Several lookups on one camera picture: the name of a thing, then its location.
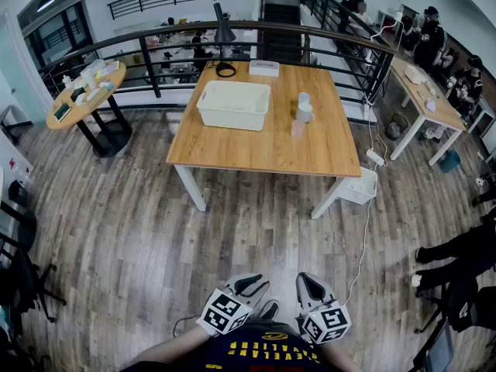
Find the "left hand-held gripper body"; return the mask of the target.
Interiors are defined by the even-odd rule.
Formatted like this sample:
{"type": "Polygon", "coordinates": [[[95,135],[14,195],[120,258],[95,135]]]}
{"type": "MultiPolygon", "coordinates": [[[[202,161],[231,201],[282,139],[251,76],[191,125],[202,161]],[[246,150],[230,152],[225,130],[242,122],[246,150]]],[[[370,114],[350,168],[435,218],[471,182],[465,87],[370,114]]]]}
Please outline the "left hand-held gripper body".
{"type": "Polygon", "coordinates": [[[210,336],[223,336],[241,327],[253,314],[253,309],[243,304],[234,294],[216,288],[196,320],[210,336]]]}

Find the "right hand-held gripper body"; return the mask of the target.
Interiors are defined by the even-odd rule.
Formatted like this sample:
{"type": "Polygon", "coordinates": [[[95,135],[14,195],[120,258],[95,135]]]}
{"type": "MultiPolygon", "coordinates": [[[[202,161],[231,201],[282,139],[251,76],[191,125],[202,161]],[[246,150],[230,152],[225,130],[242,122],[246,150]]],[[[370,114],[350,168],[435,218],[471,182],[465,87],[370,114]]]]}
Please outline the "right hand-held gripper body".
{"type": "Polygon", "coordinates": [[[314,344],[341,339],[351,327],[347,307],[337,300],[300,314],[297,322],[302,337],[314,344]]]}

